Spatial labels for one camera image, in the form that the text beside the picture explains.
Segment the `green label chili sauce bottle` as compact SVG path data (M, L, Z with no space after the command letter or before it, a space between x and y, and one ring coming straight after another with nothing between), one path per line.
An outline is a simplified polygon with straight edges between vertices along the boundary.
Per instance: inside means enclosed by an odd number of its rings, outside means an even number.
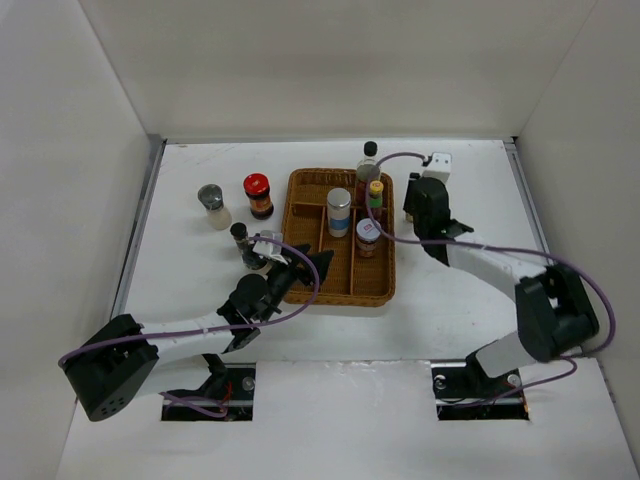
M383 215L384 184L380 180L373 180L367 186L362 185L362 205L364 211L371 210L376 221L381 221Z

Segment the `white lid red label jar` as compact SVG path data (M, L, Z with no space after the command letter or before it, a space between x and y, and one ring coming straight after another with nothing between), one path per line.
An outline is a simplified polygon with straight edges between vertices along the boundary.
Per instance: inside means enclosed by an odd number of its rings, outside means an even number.
M356 225L356 248L360 256L370 258L374 255L380 238L378 223L370 218L361 219Z

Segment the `tall dark soy sauce bottle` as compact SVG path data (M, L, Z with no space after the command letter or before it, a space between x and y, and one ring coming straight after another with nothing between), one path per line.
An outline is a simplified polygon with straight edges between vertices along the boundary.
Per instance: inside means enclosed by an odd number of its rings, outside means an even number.
M363 205L366 199L366 189L369 184L378 180L381 171L377 165L378 144L375 141L367 141L363 146L363 158L356 167L355 204Z

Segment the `silver lid white pepper jar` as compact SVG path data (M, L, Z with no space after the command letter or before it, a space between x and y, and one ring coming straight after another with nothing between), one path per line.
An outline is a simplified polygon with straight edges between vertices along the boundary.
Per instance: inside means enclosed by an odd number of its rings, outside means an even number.
M351 194L344 188L333 188L327 194L327 222L329 234L344 237L350 225Z

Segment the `red lid chili sauce jar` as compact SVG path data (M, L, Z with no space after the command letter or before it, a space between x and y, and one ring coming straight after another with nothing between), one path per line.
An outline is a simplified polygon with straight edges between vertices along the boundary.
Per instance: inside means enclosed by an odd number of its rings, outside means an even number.
M252 216L258 220L268 219L274 211L268 178L262 173L249 174L243 181L243 189Z

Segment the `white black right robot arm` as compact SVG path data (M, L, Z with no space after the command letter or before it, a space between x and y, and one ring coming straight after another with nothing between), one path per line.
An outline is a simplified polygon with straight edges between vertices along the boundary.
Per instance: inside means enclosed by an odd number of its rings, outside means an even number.
M403 209L425 252L504 294L515 305L516 330L470 353L464 384L489 394L500 376L534 363L547 363L595 337L599 322L575 270L553 261L521 259L481 243L474 229L451 216L445 184L412 173Z

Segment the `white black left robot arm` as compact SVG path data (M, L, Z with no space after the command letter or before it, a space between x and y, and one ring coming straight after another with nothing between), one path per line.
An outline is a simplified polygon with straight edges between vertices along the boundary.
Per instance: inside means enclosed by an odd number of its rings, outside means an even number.
M224 354L245 348L262 328L287 321L279 305L292 286L319 289L334 253L281 243L283 261L266 275L243 276L221 307L201 317L144 324L130 314L112 318L58 365L92 422L106 420L132 400L159 394L169 408L210 419L228 415L233 387Z

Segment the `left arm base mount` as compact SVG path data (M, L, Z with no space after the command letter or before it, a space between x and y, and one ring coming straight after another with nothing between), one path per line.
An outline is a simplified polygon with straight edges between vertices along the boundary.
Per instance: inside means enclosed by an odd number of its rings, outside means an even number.
M206 363L208 376L198 388L177 389L165 398L165 422L247 422L253 419L257 368L255 363L224 363L218 355L197 357Z

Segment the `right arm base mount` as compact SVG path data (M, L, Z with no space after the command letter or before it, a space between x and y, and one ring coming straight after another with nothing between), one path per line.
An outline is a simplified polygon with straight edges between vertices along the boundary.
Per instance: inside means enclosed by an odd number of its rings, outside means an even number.
M496 378L474 373L462 362L431 364L436 415L441 421L529 420L519 370Z

